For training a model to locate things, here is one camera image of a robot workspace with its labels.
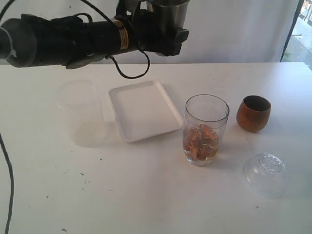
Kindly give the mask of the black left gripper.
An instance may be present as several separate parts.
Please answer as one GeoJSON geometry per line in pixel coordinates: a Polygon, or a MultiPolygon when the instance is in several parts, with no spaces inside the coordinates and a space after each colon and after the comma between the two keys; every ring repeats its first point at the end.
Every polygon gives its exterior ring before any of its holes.
{"type": "Polygon", "coordinates": [[[160,55],[179,55],[182,43],[188,38],[189,30],[184,28],[162,30],[156,22],[154,13],[148,10],[148,1],[146,1],[146,9],[140,7],[143,2],[141,0],[126,1],[126,10],[131,12],[139,45],[145,51],[160,55]]]}

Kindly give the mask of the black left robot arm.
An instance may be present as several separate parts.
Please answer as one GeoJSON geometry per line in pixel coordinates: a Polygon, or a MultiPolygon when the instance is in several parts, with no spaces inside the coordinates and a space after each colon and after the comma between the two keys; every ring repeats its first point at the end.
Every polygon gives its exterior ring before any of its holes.
{"type": "Polygon", "coordinates": [[[176,56],[189,31],[188,1],[120,0],[115,16],[94,21],[84,13],[55,19],[23,14],[0,27],[0,57],[14,67],[62,65],[77,69],[133,51],[176,56]]]}

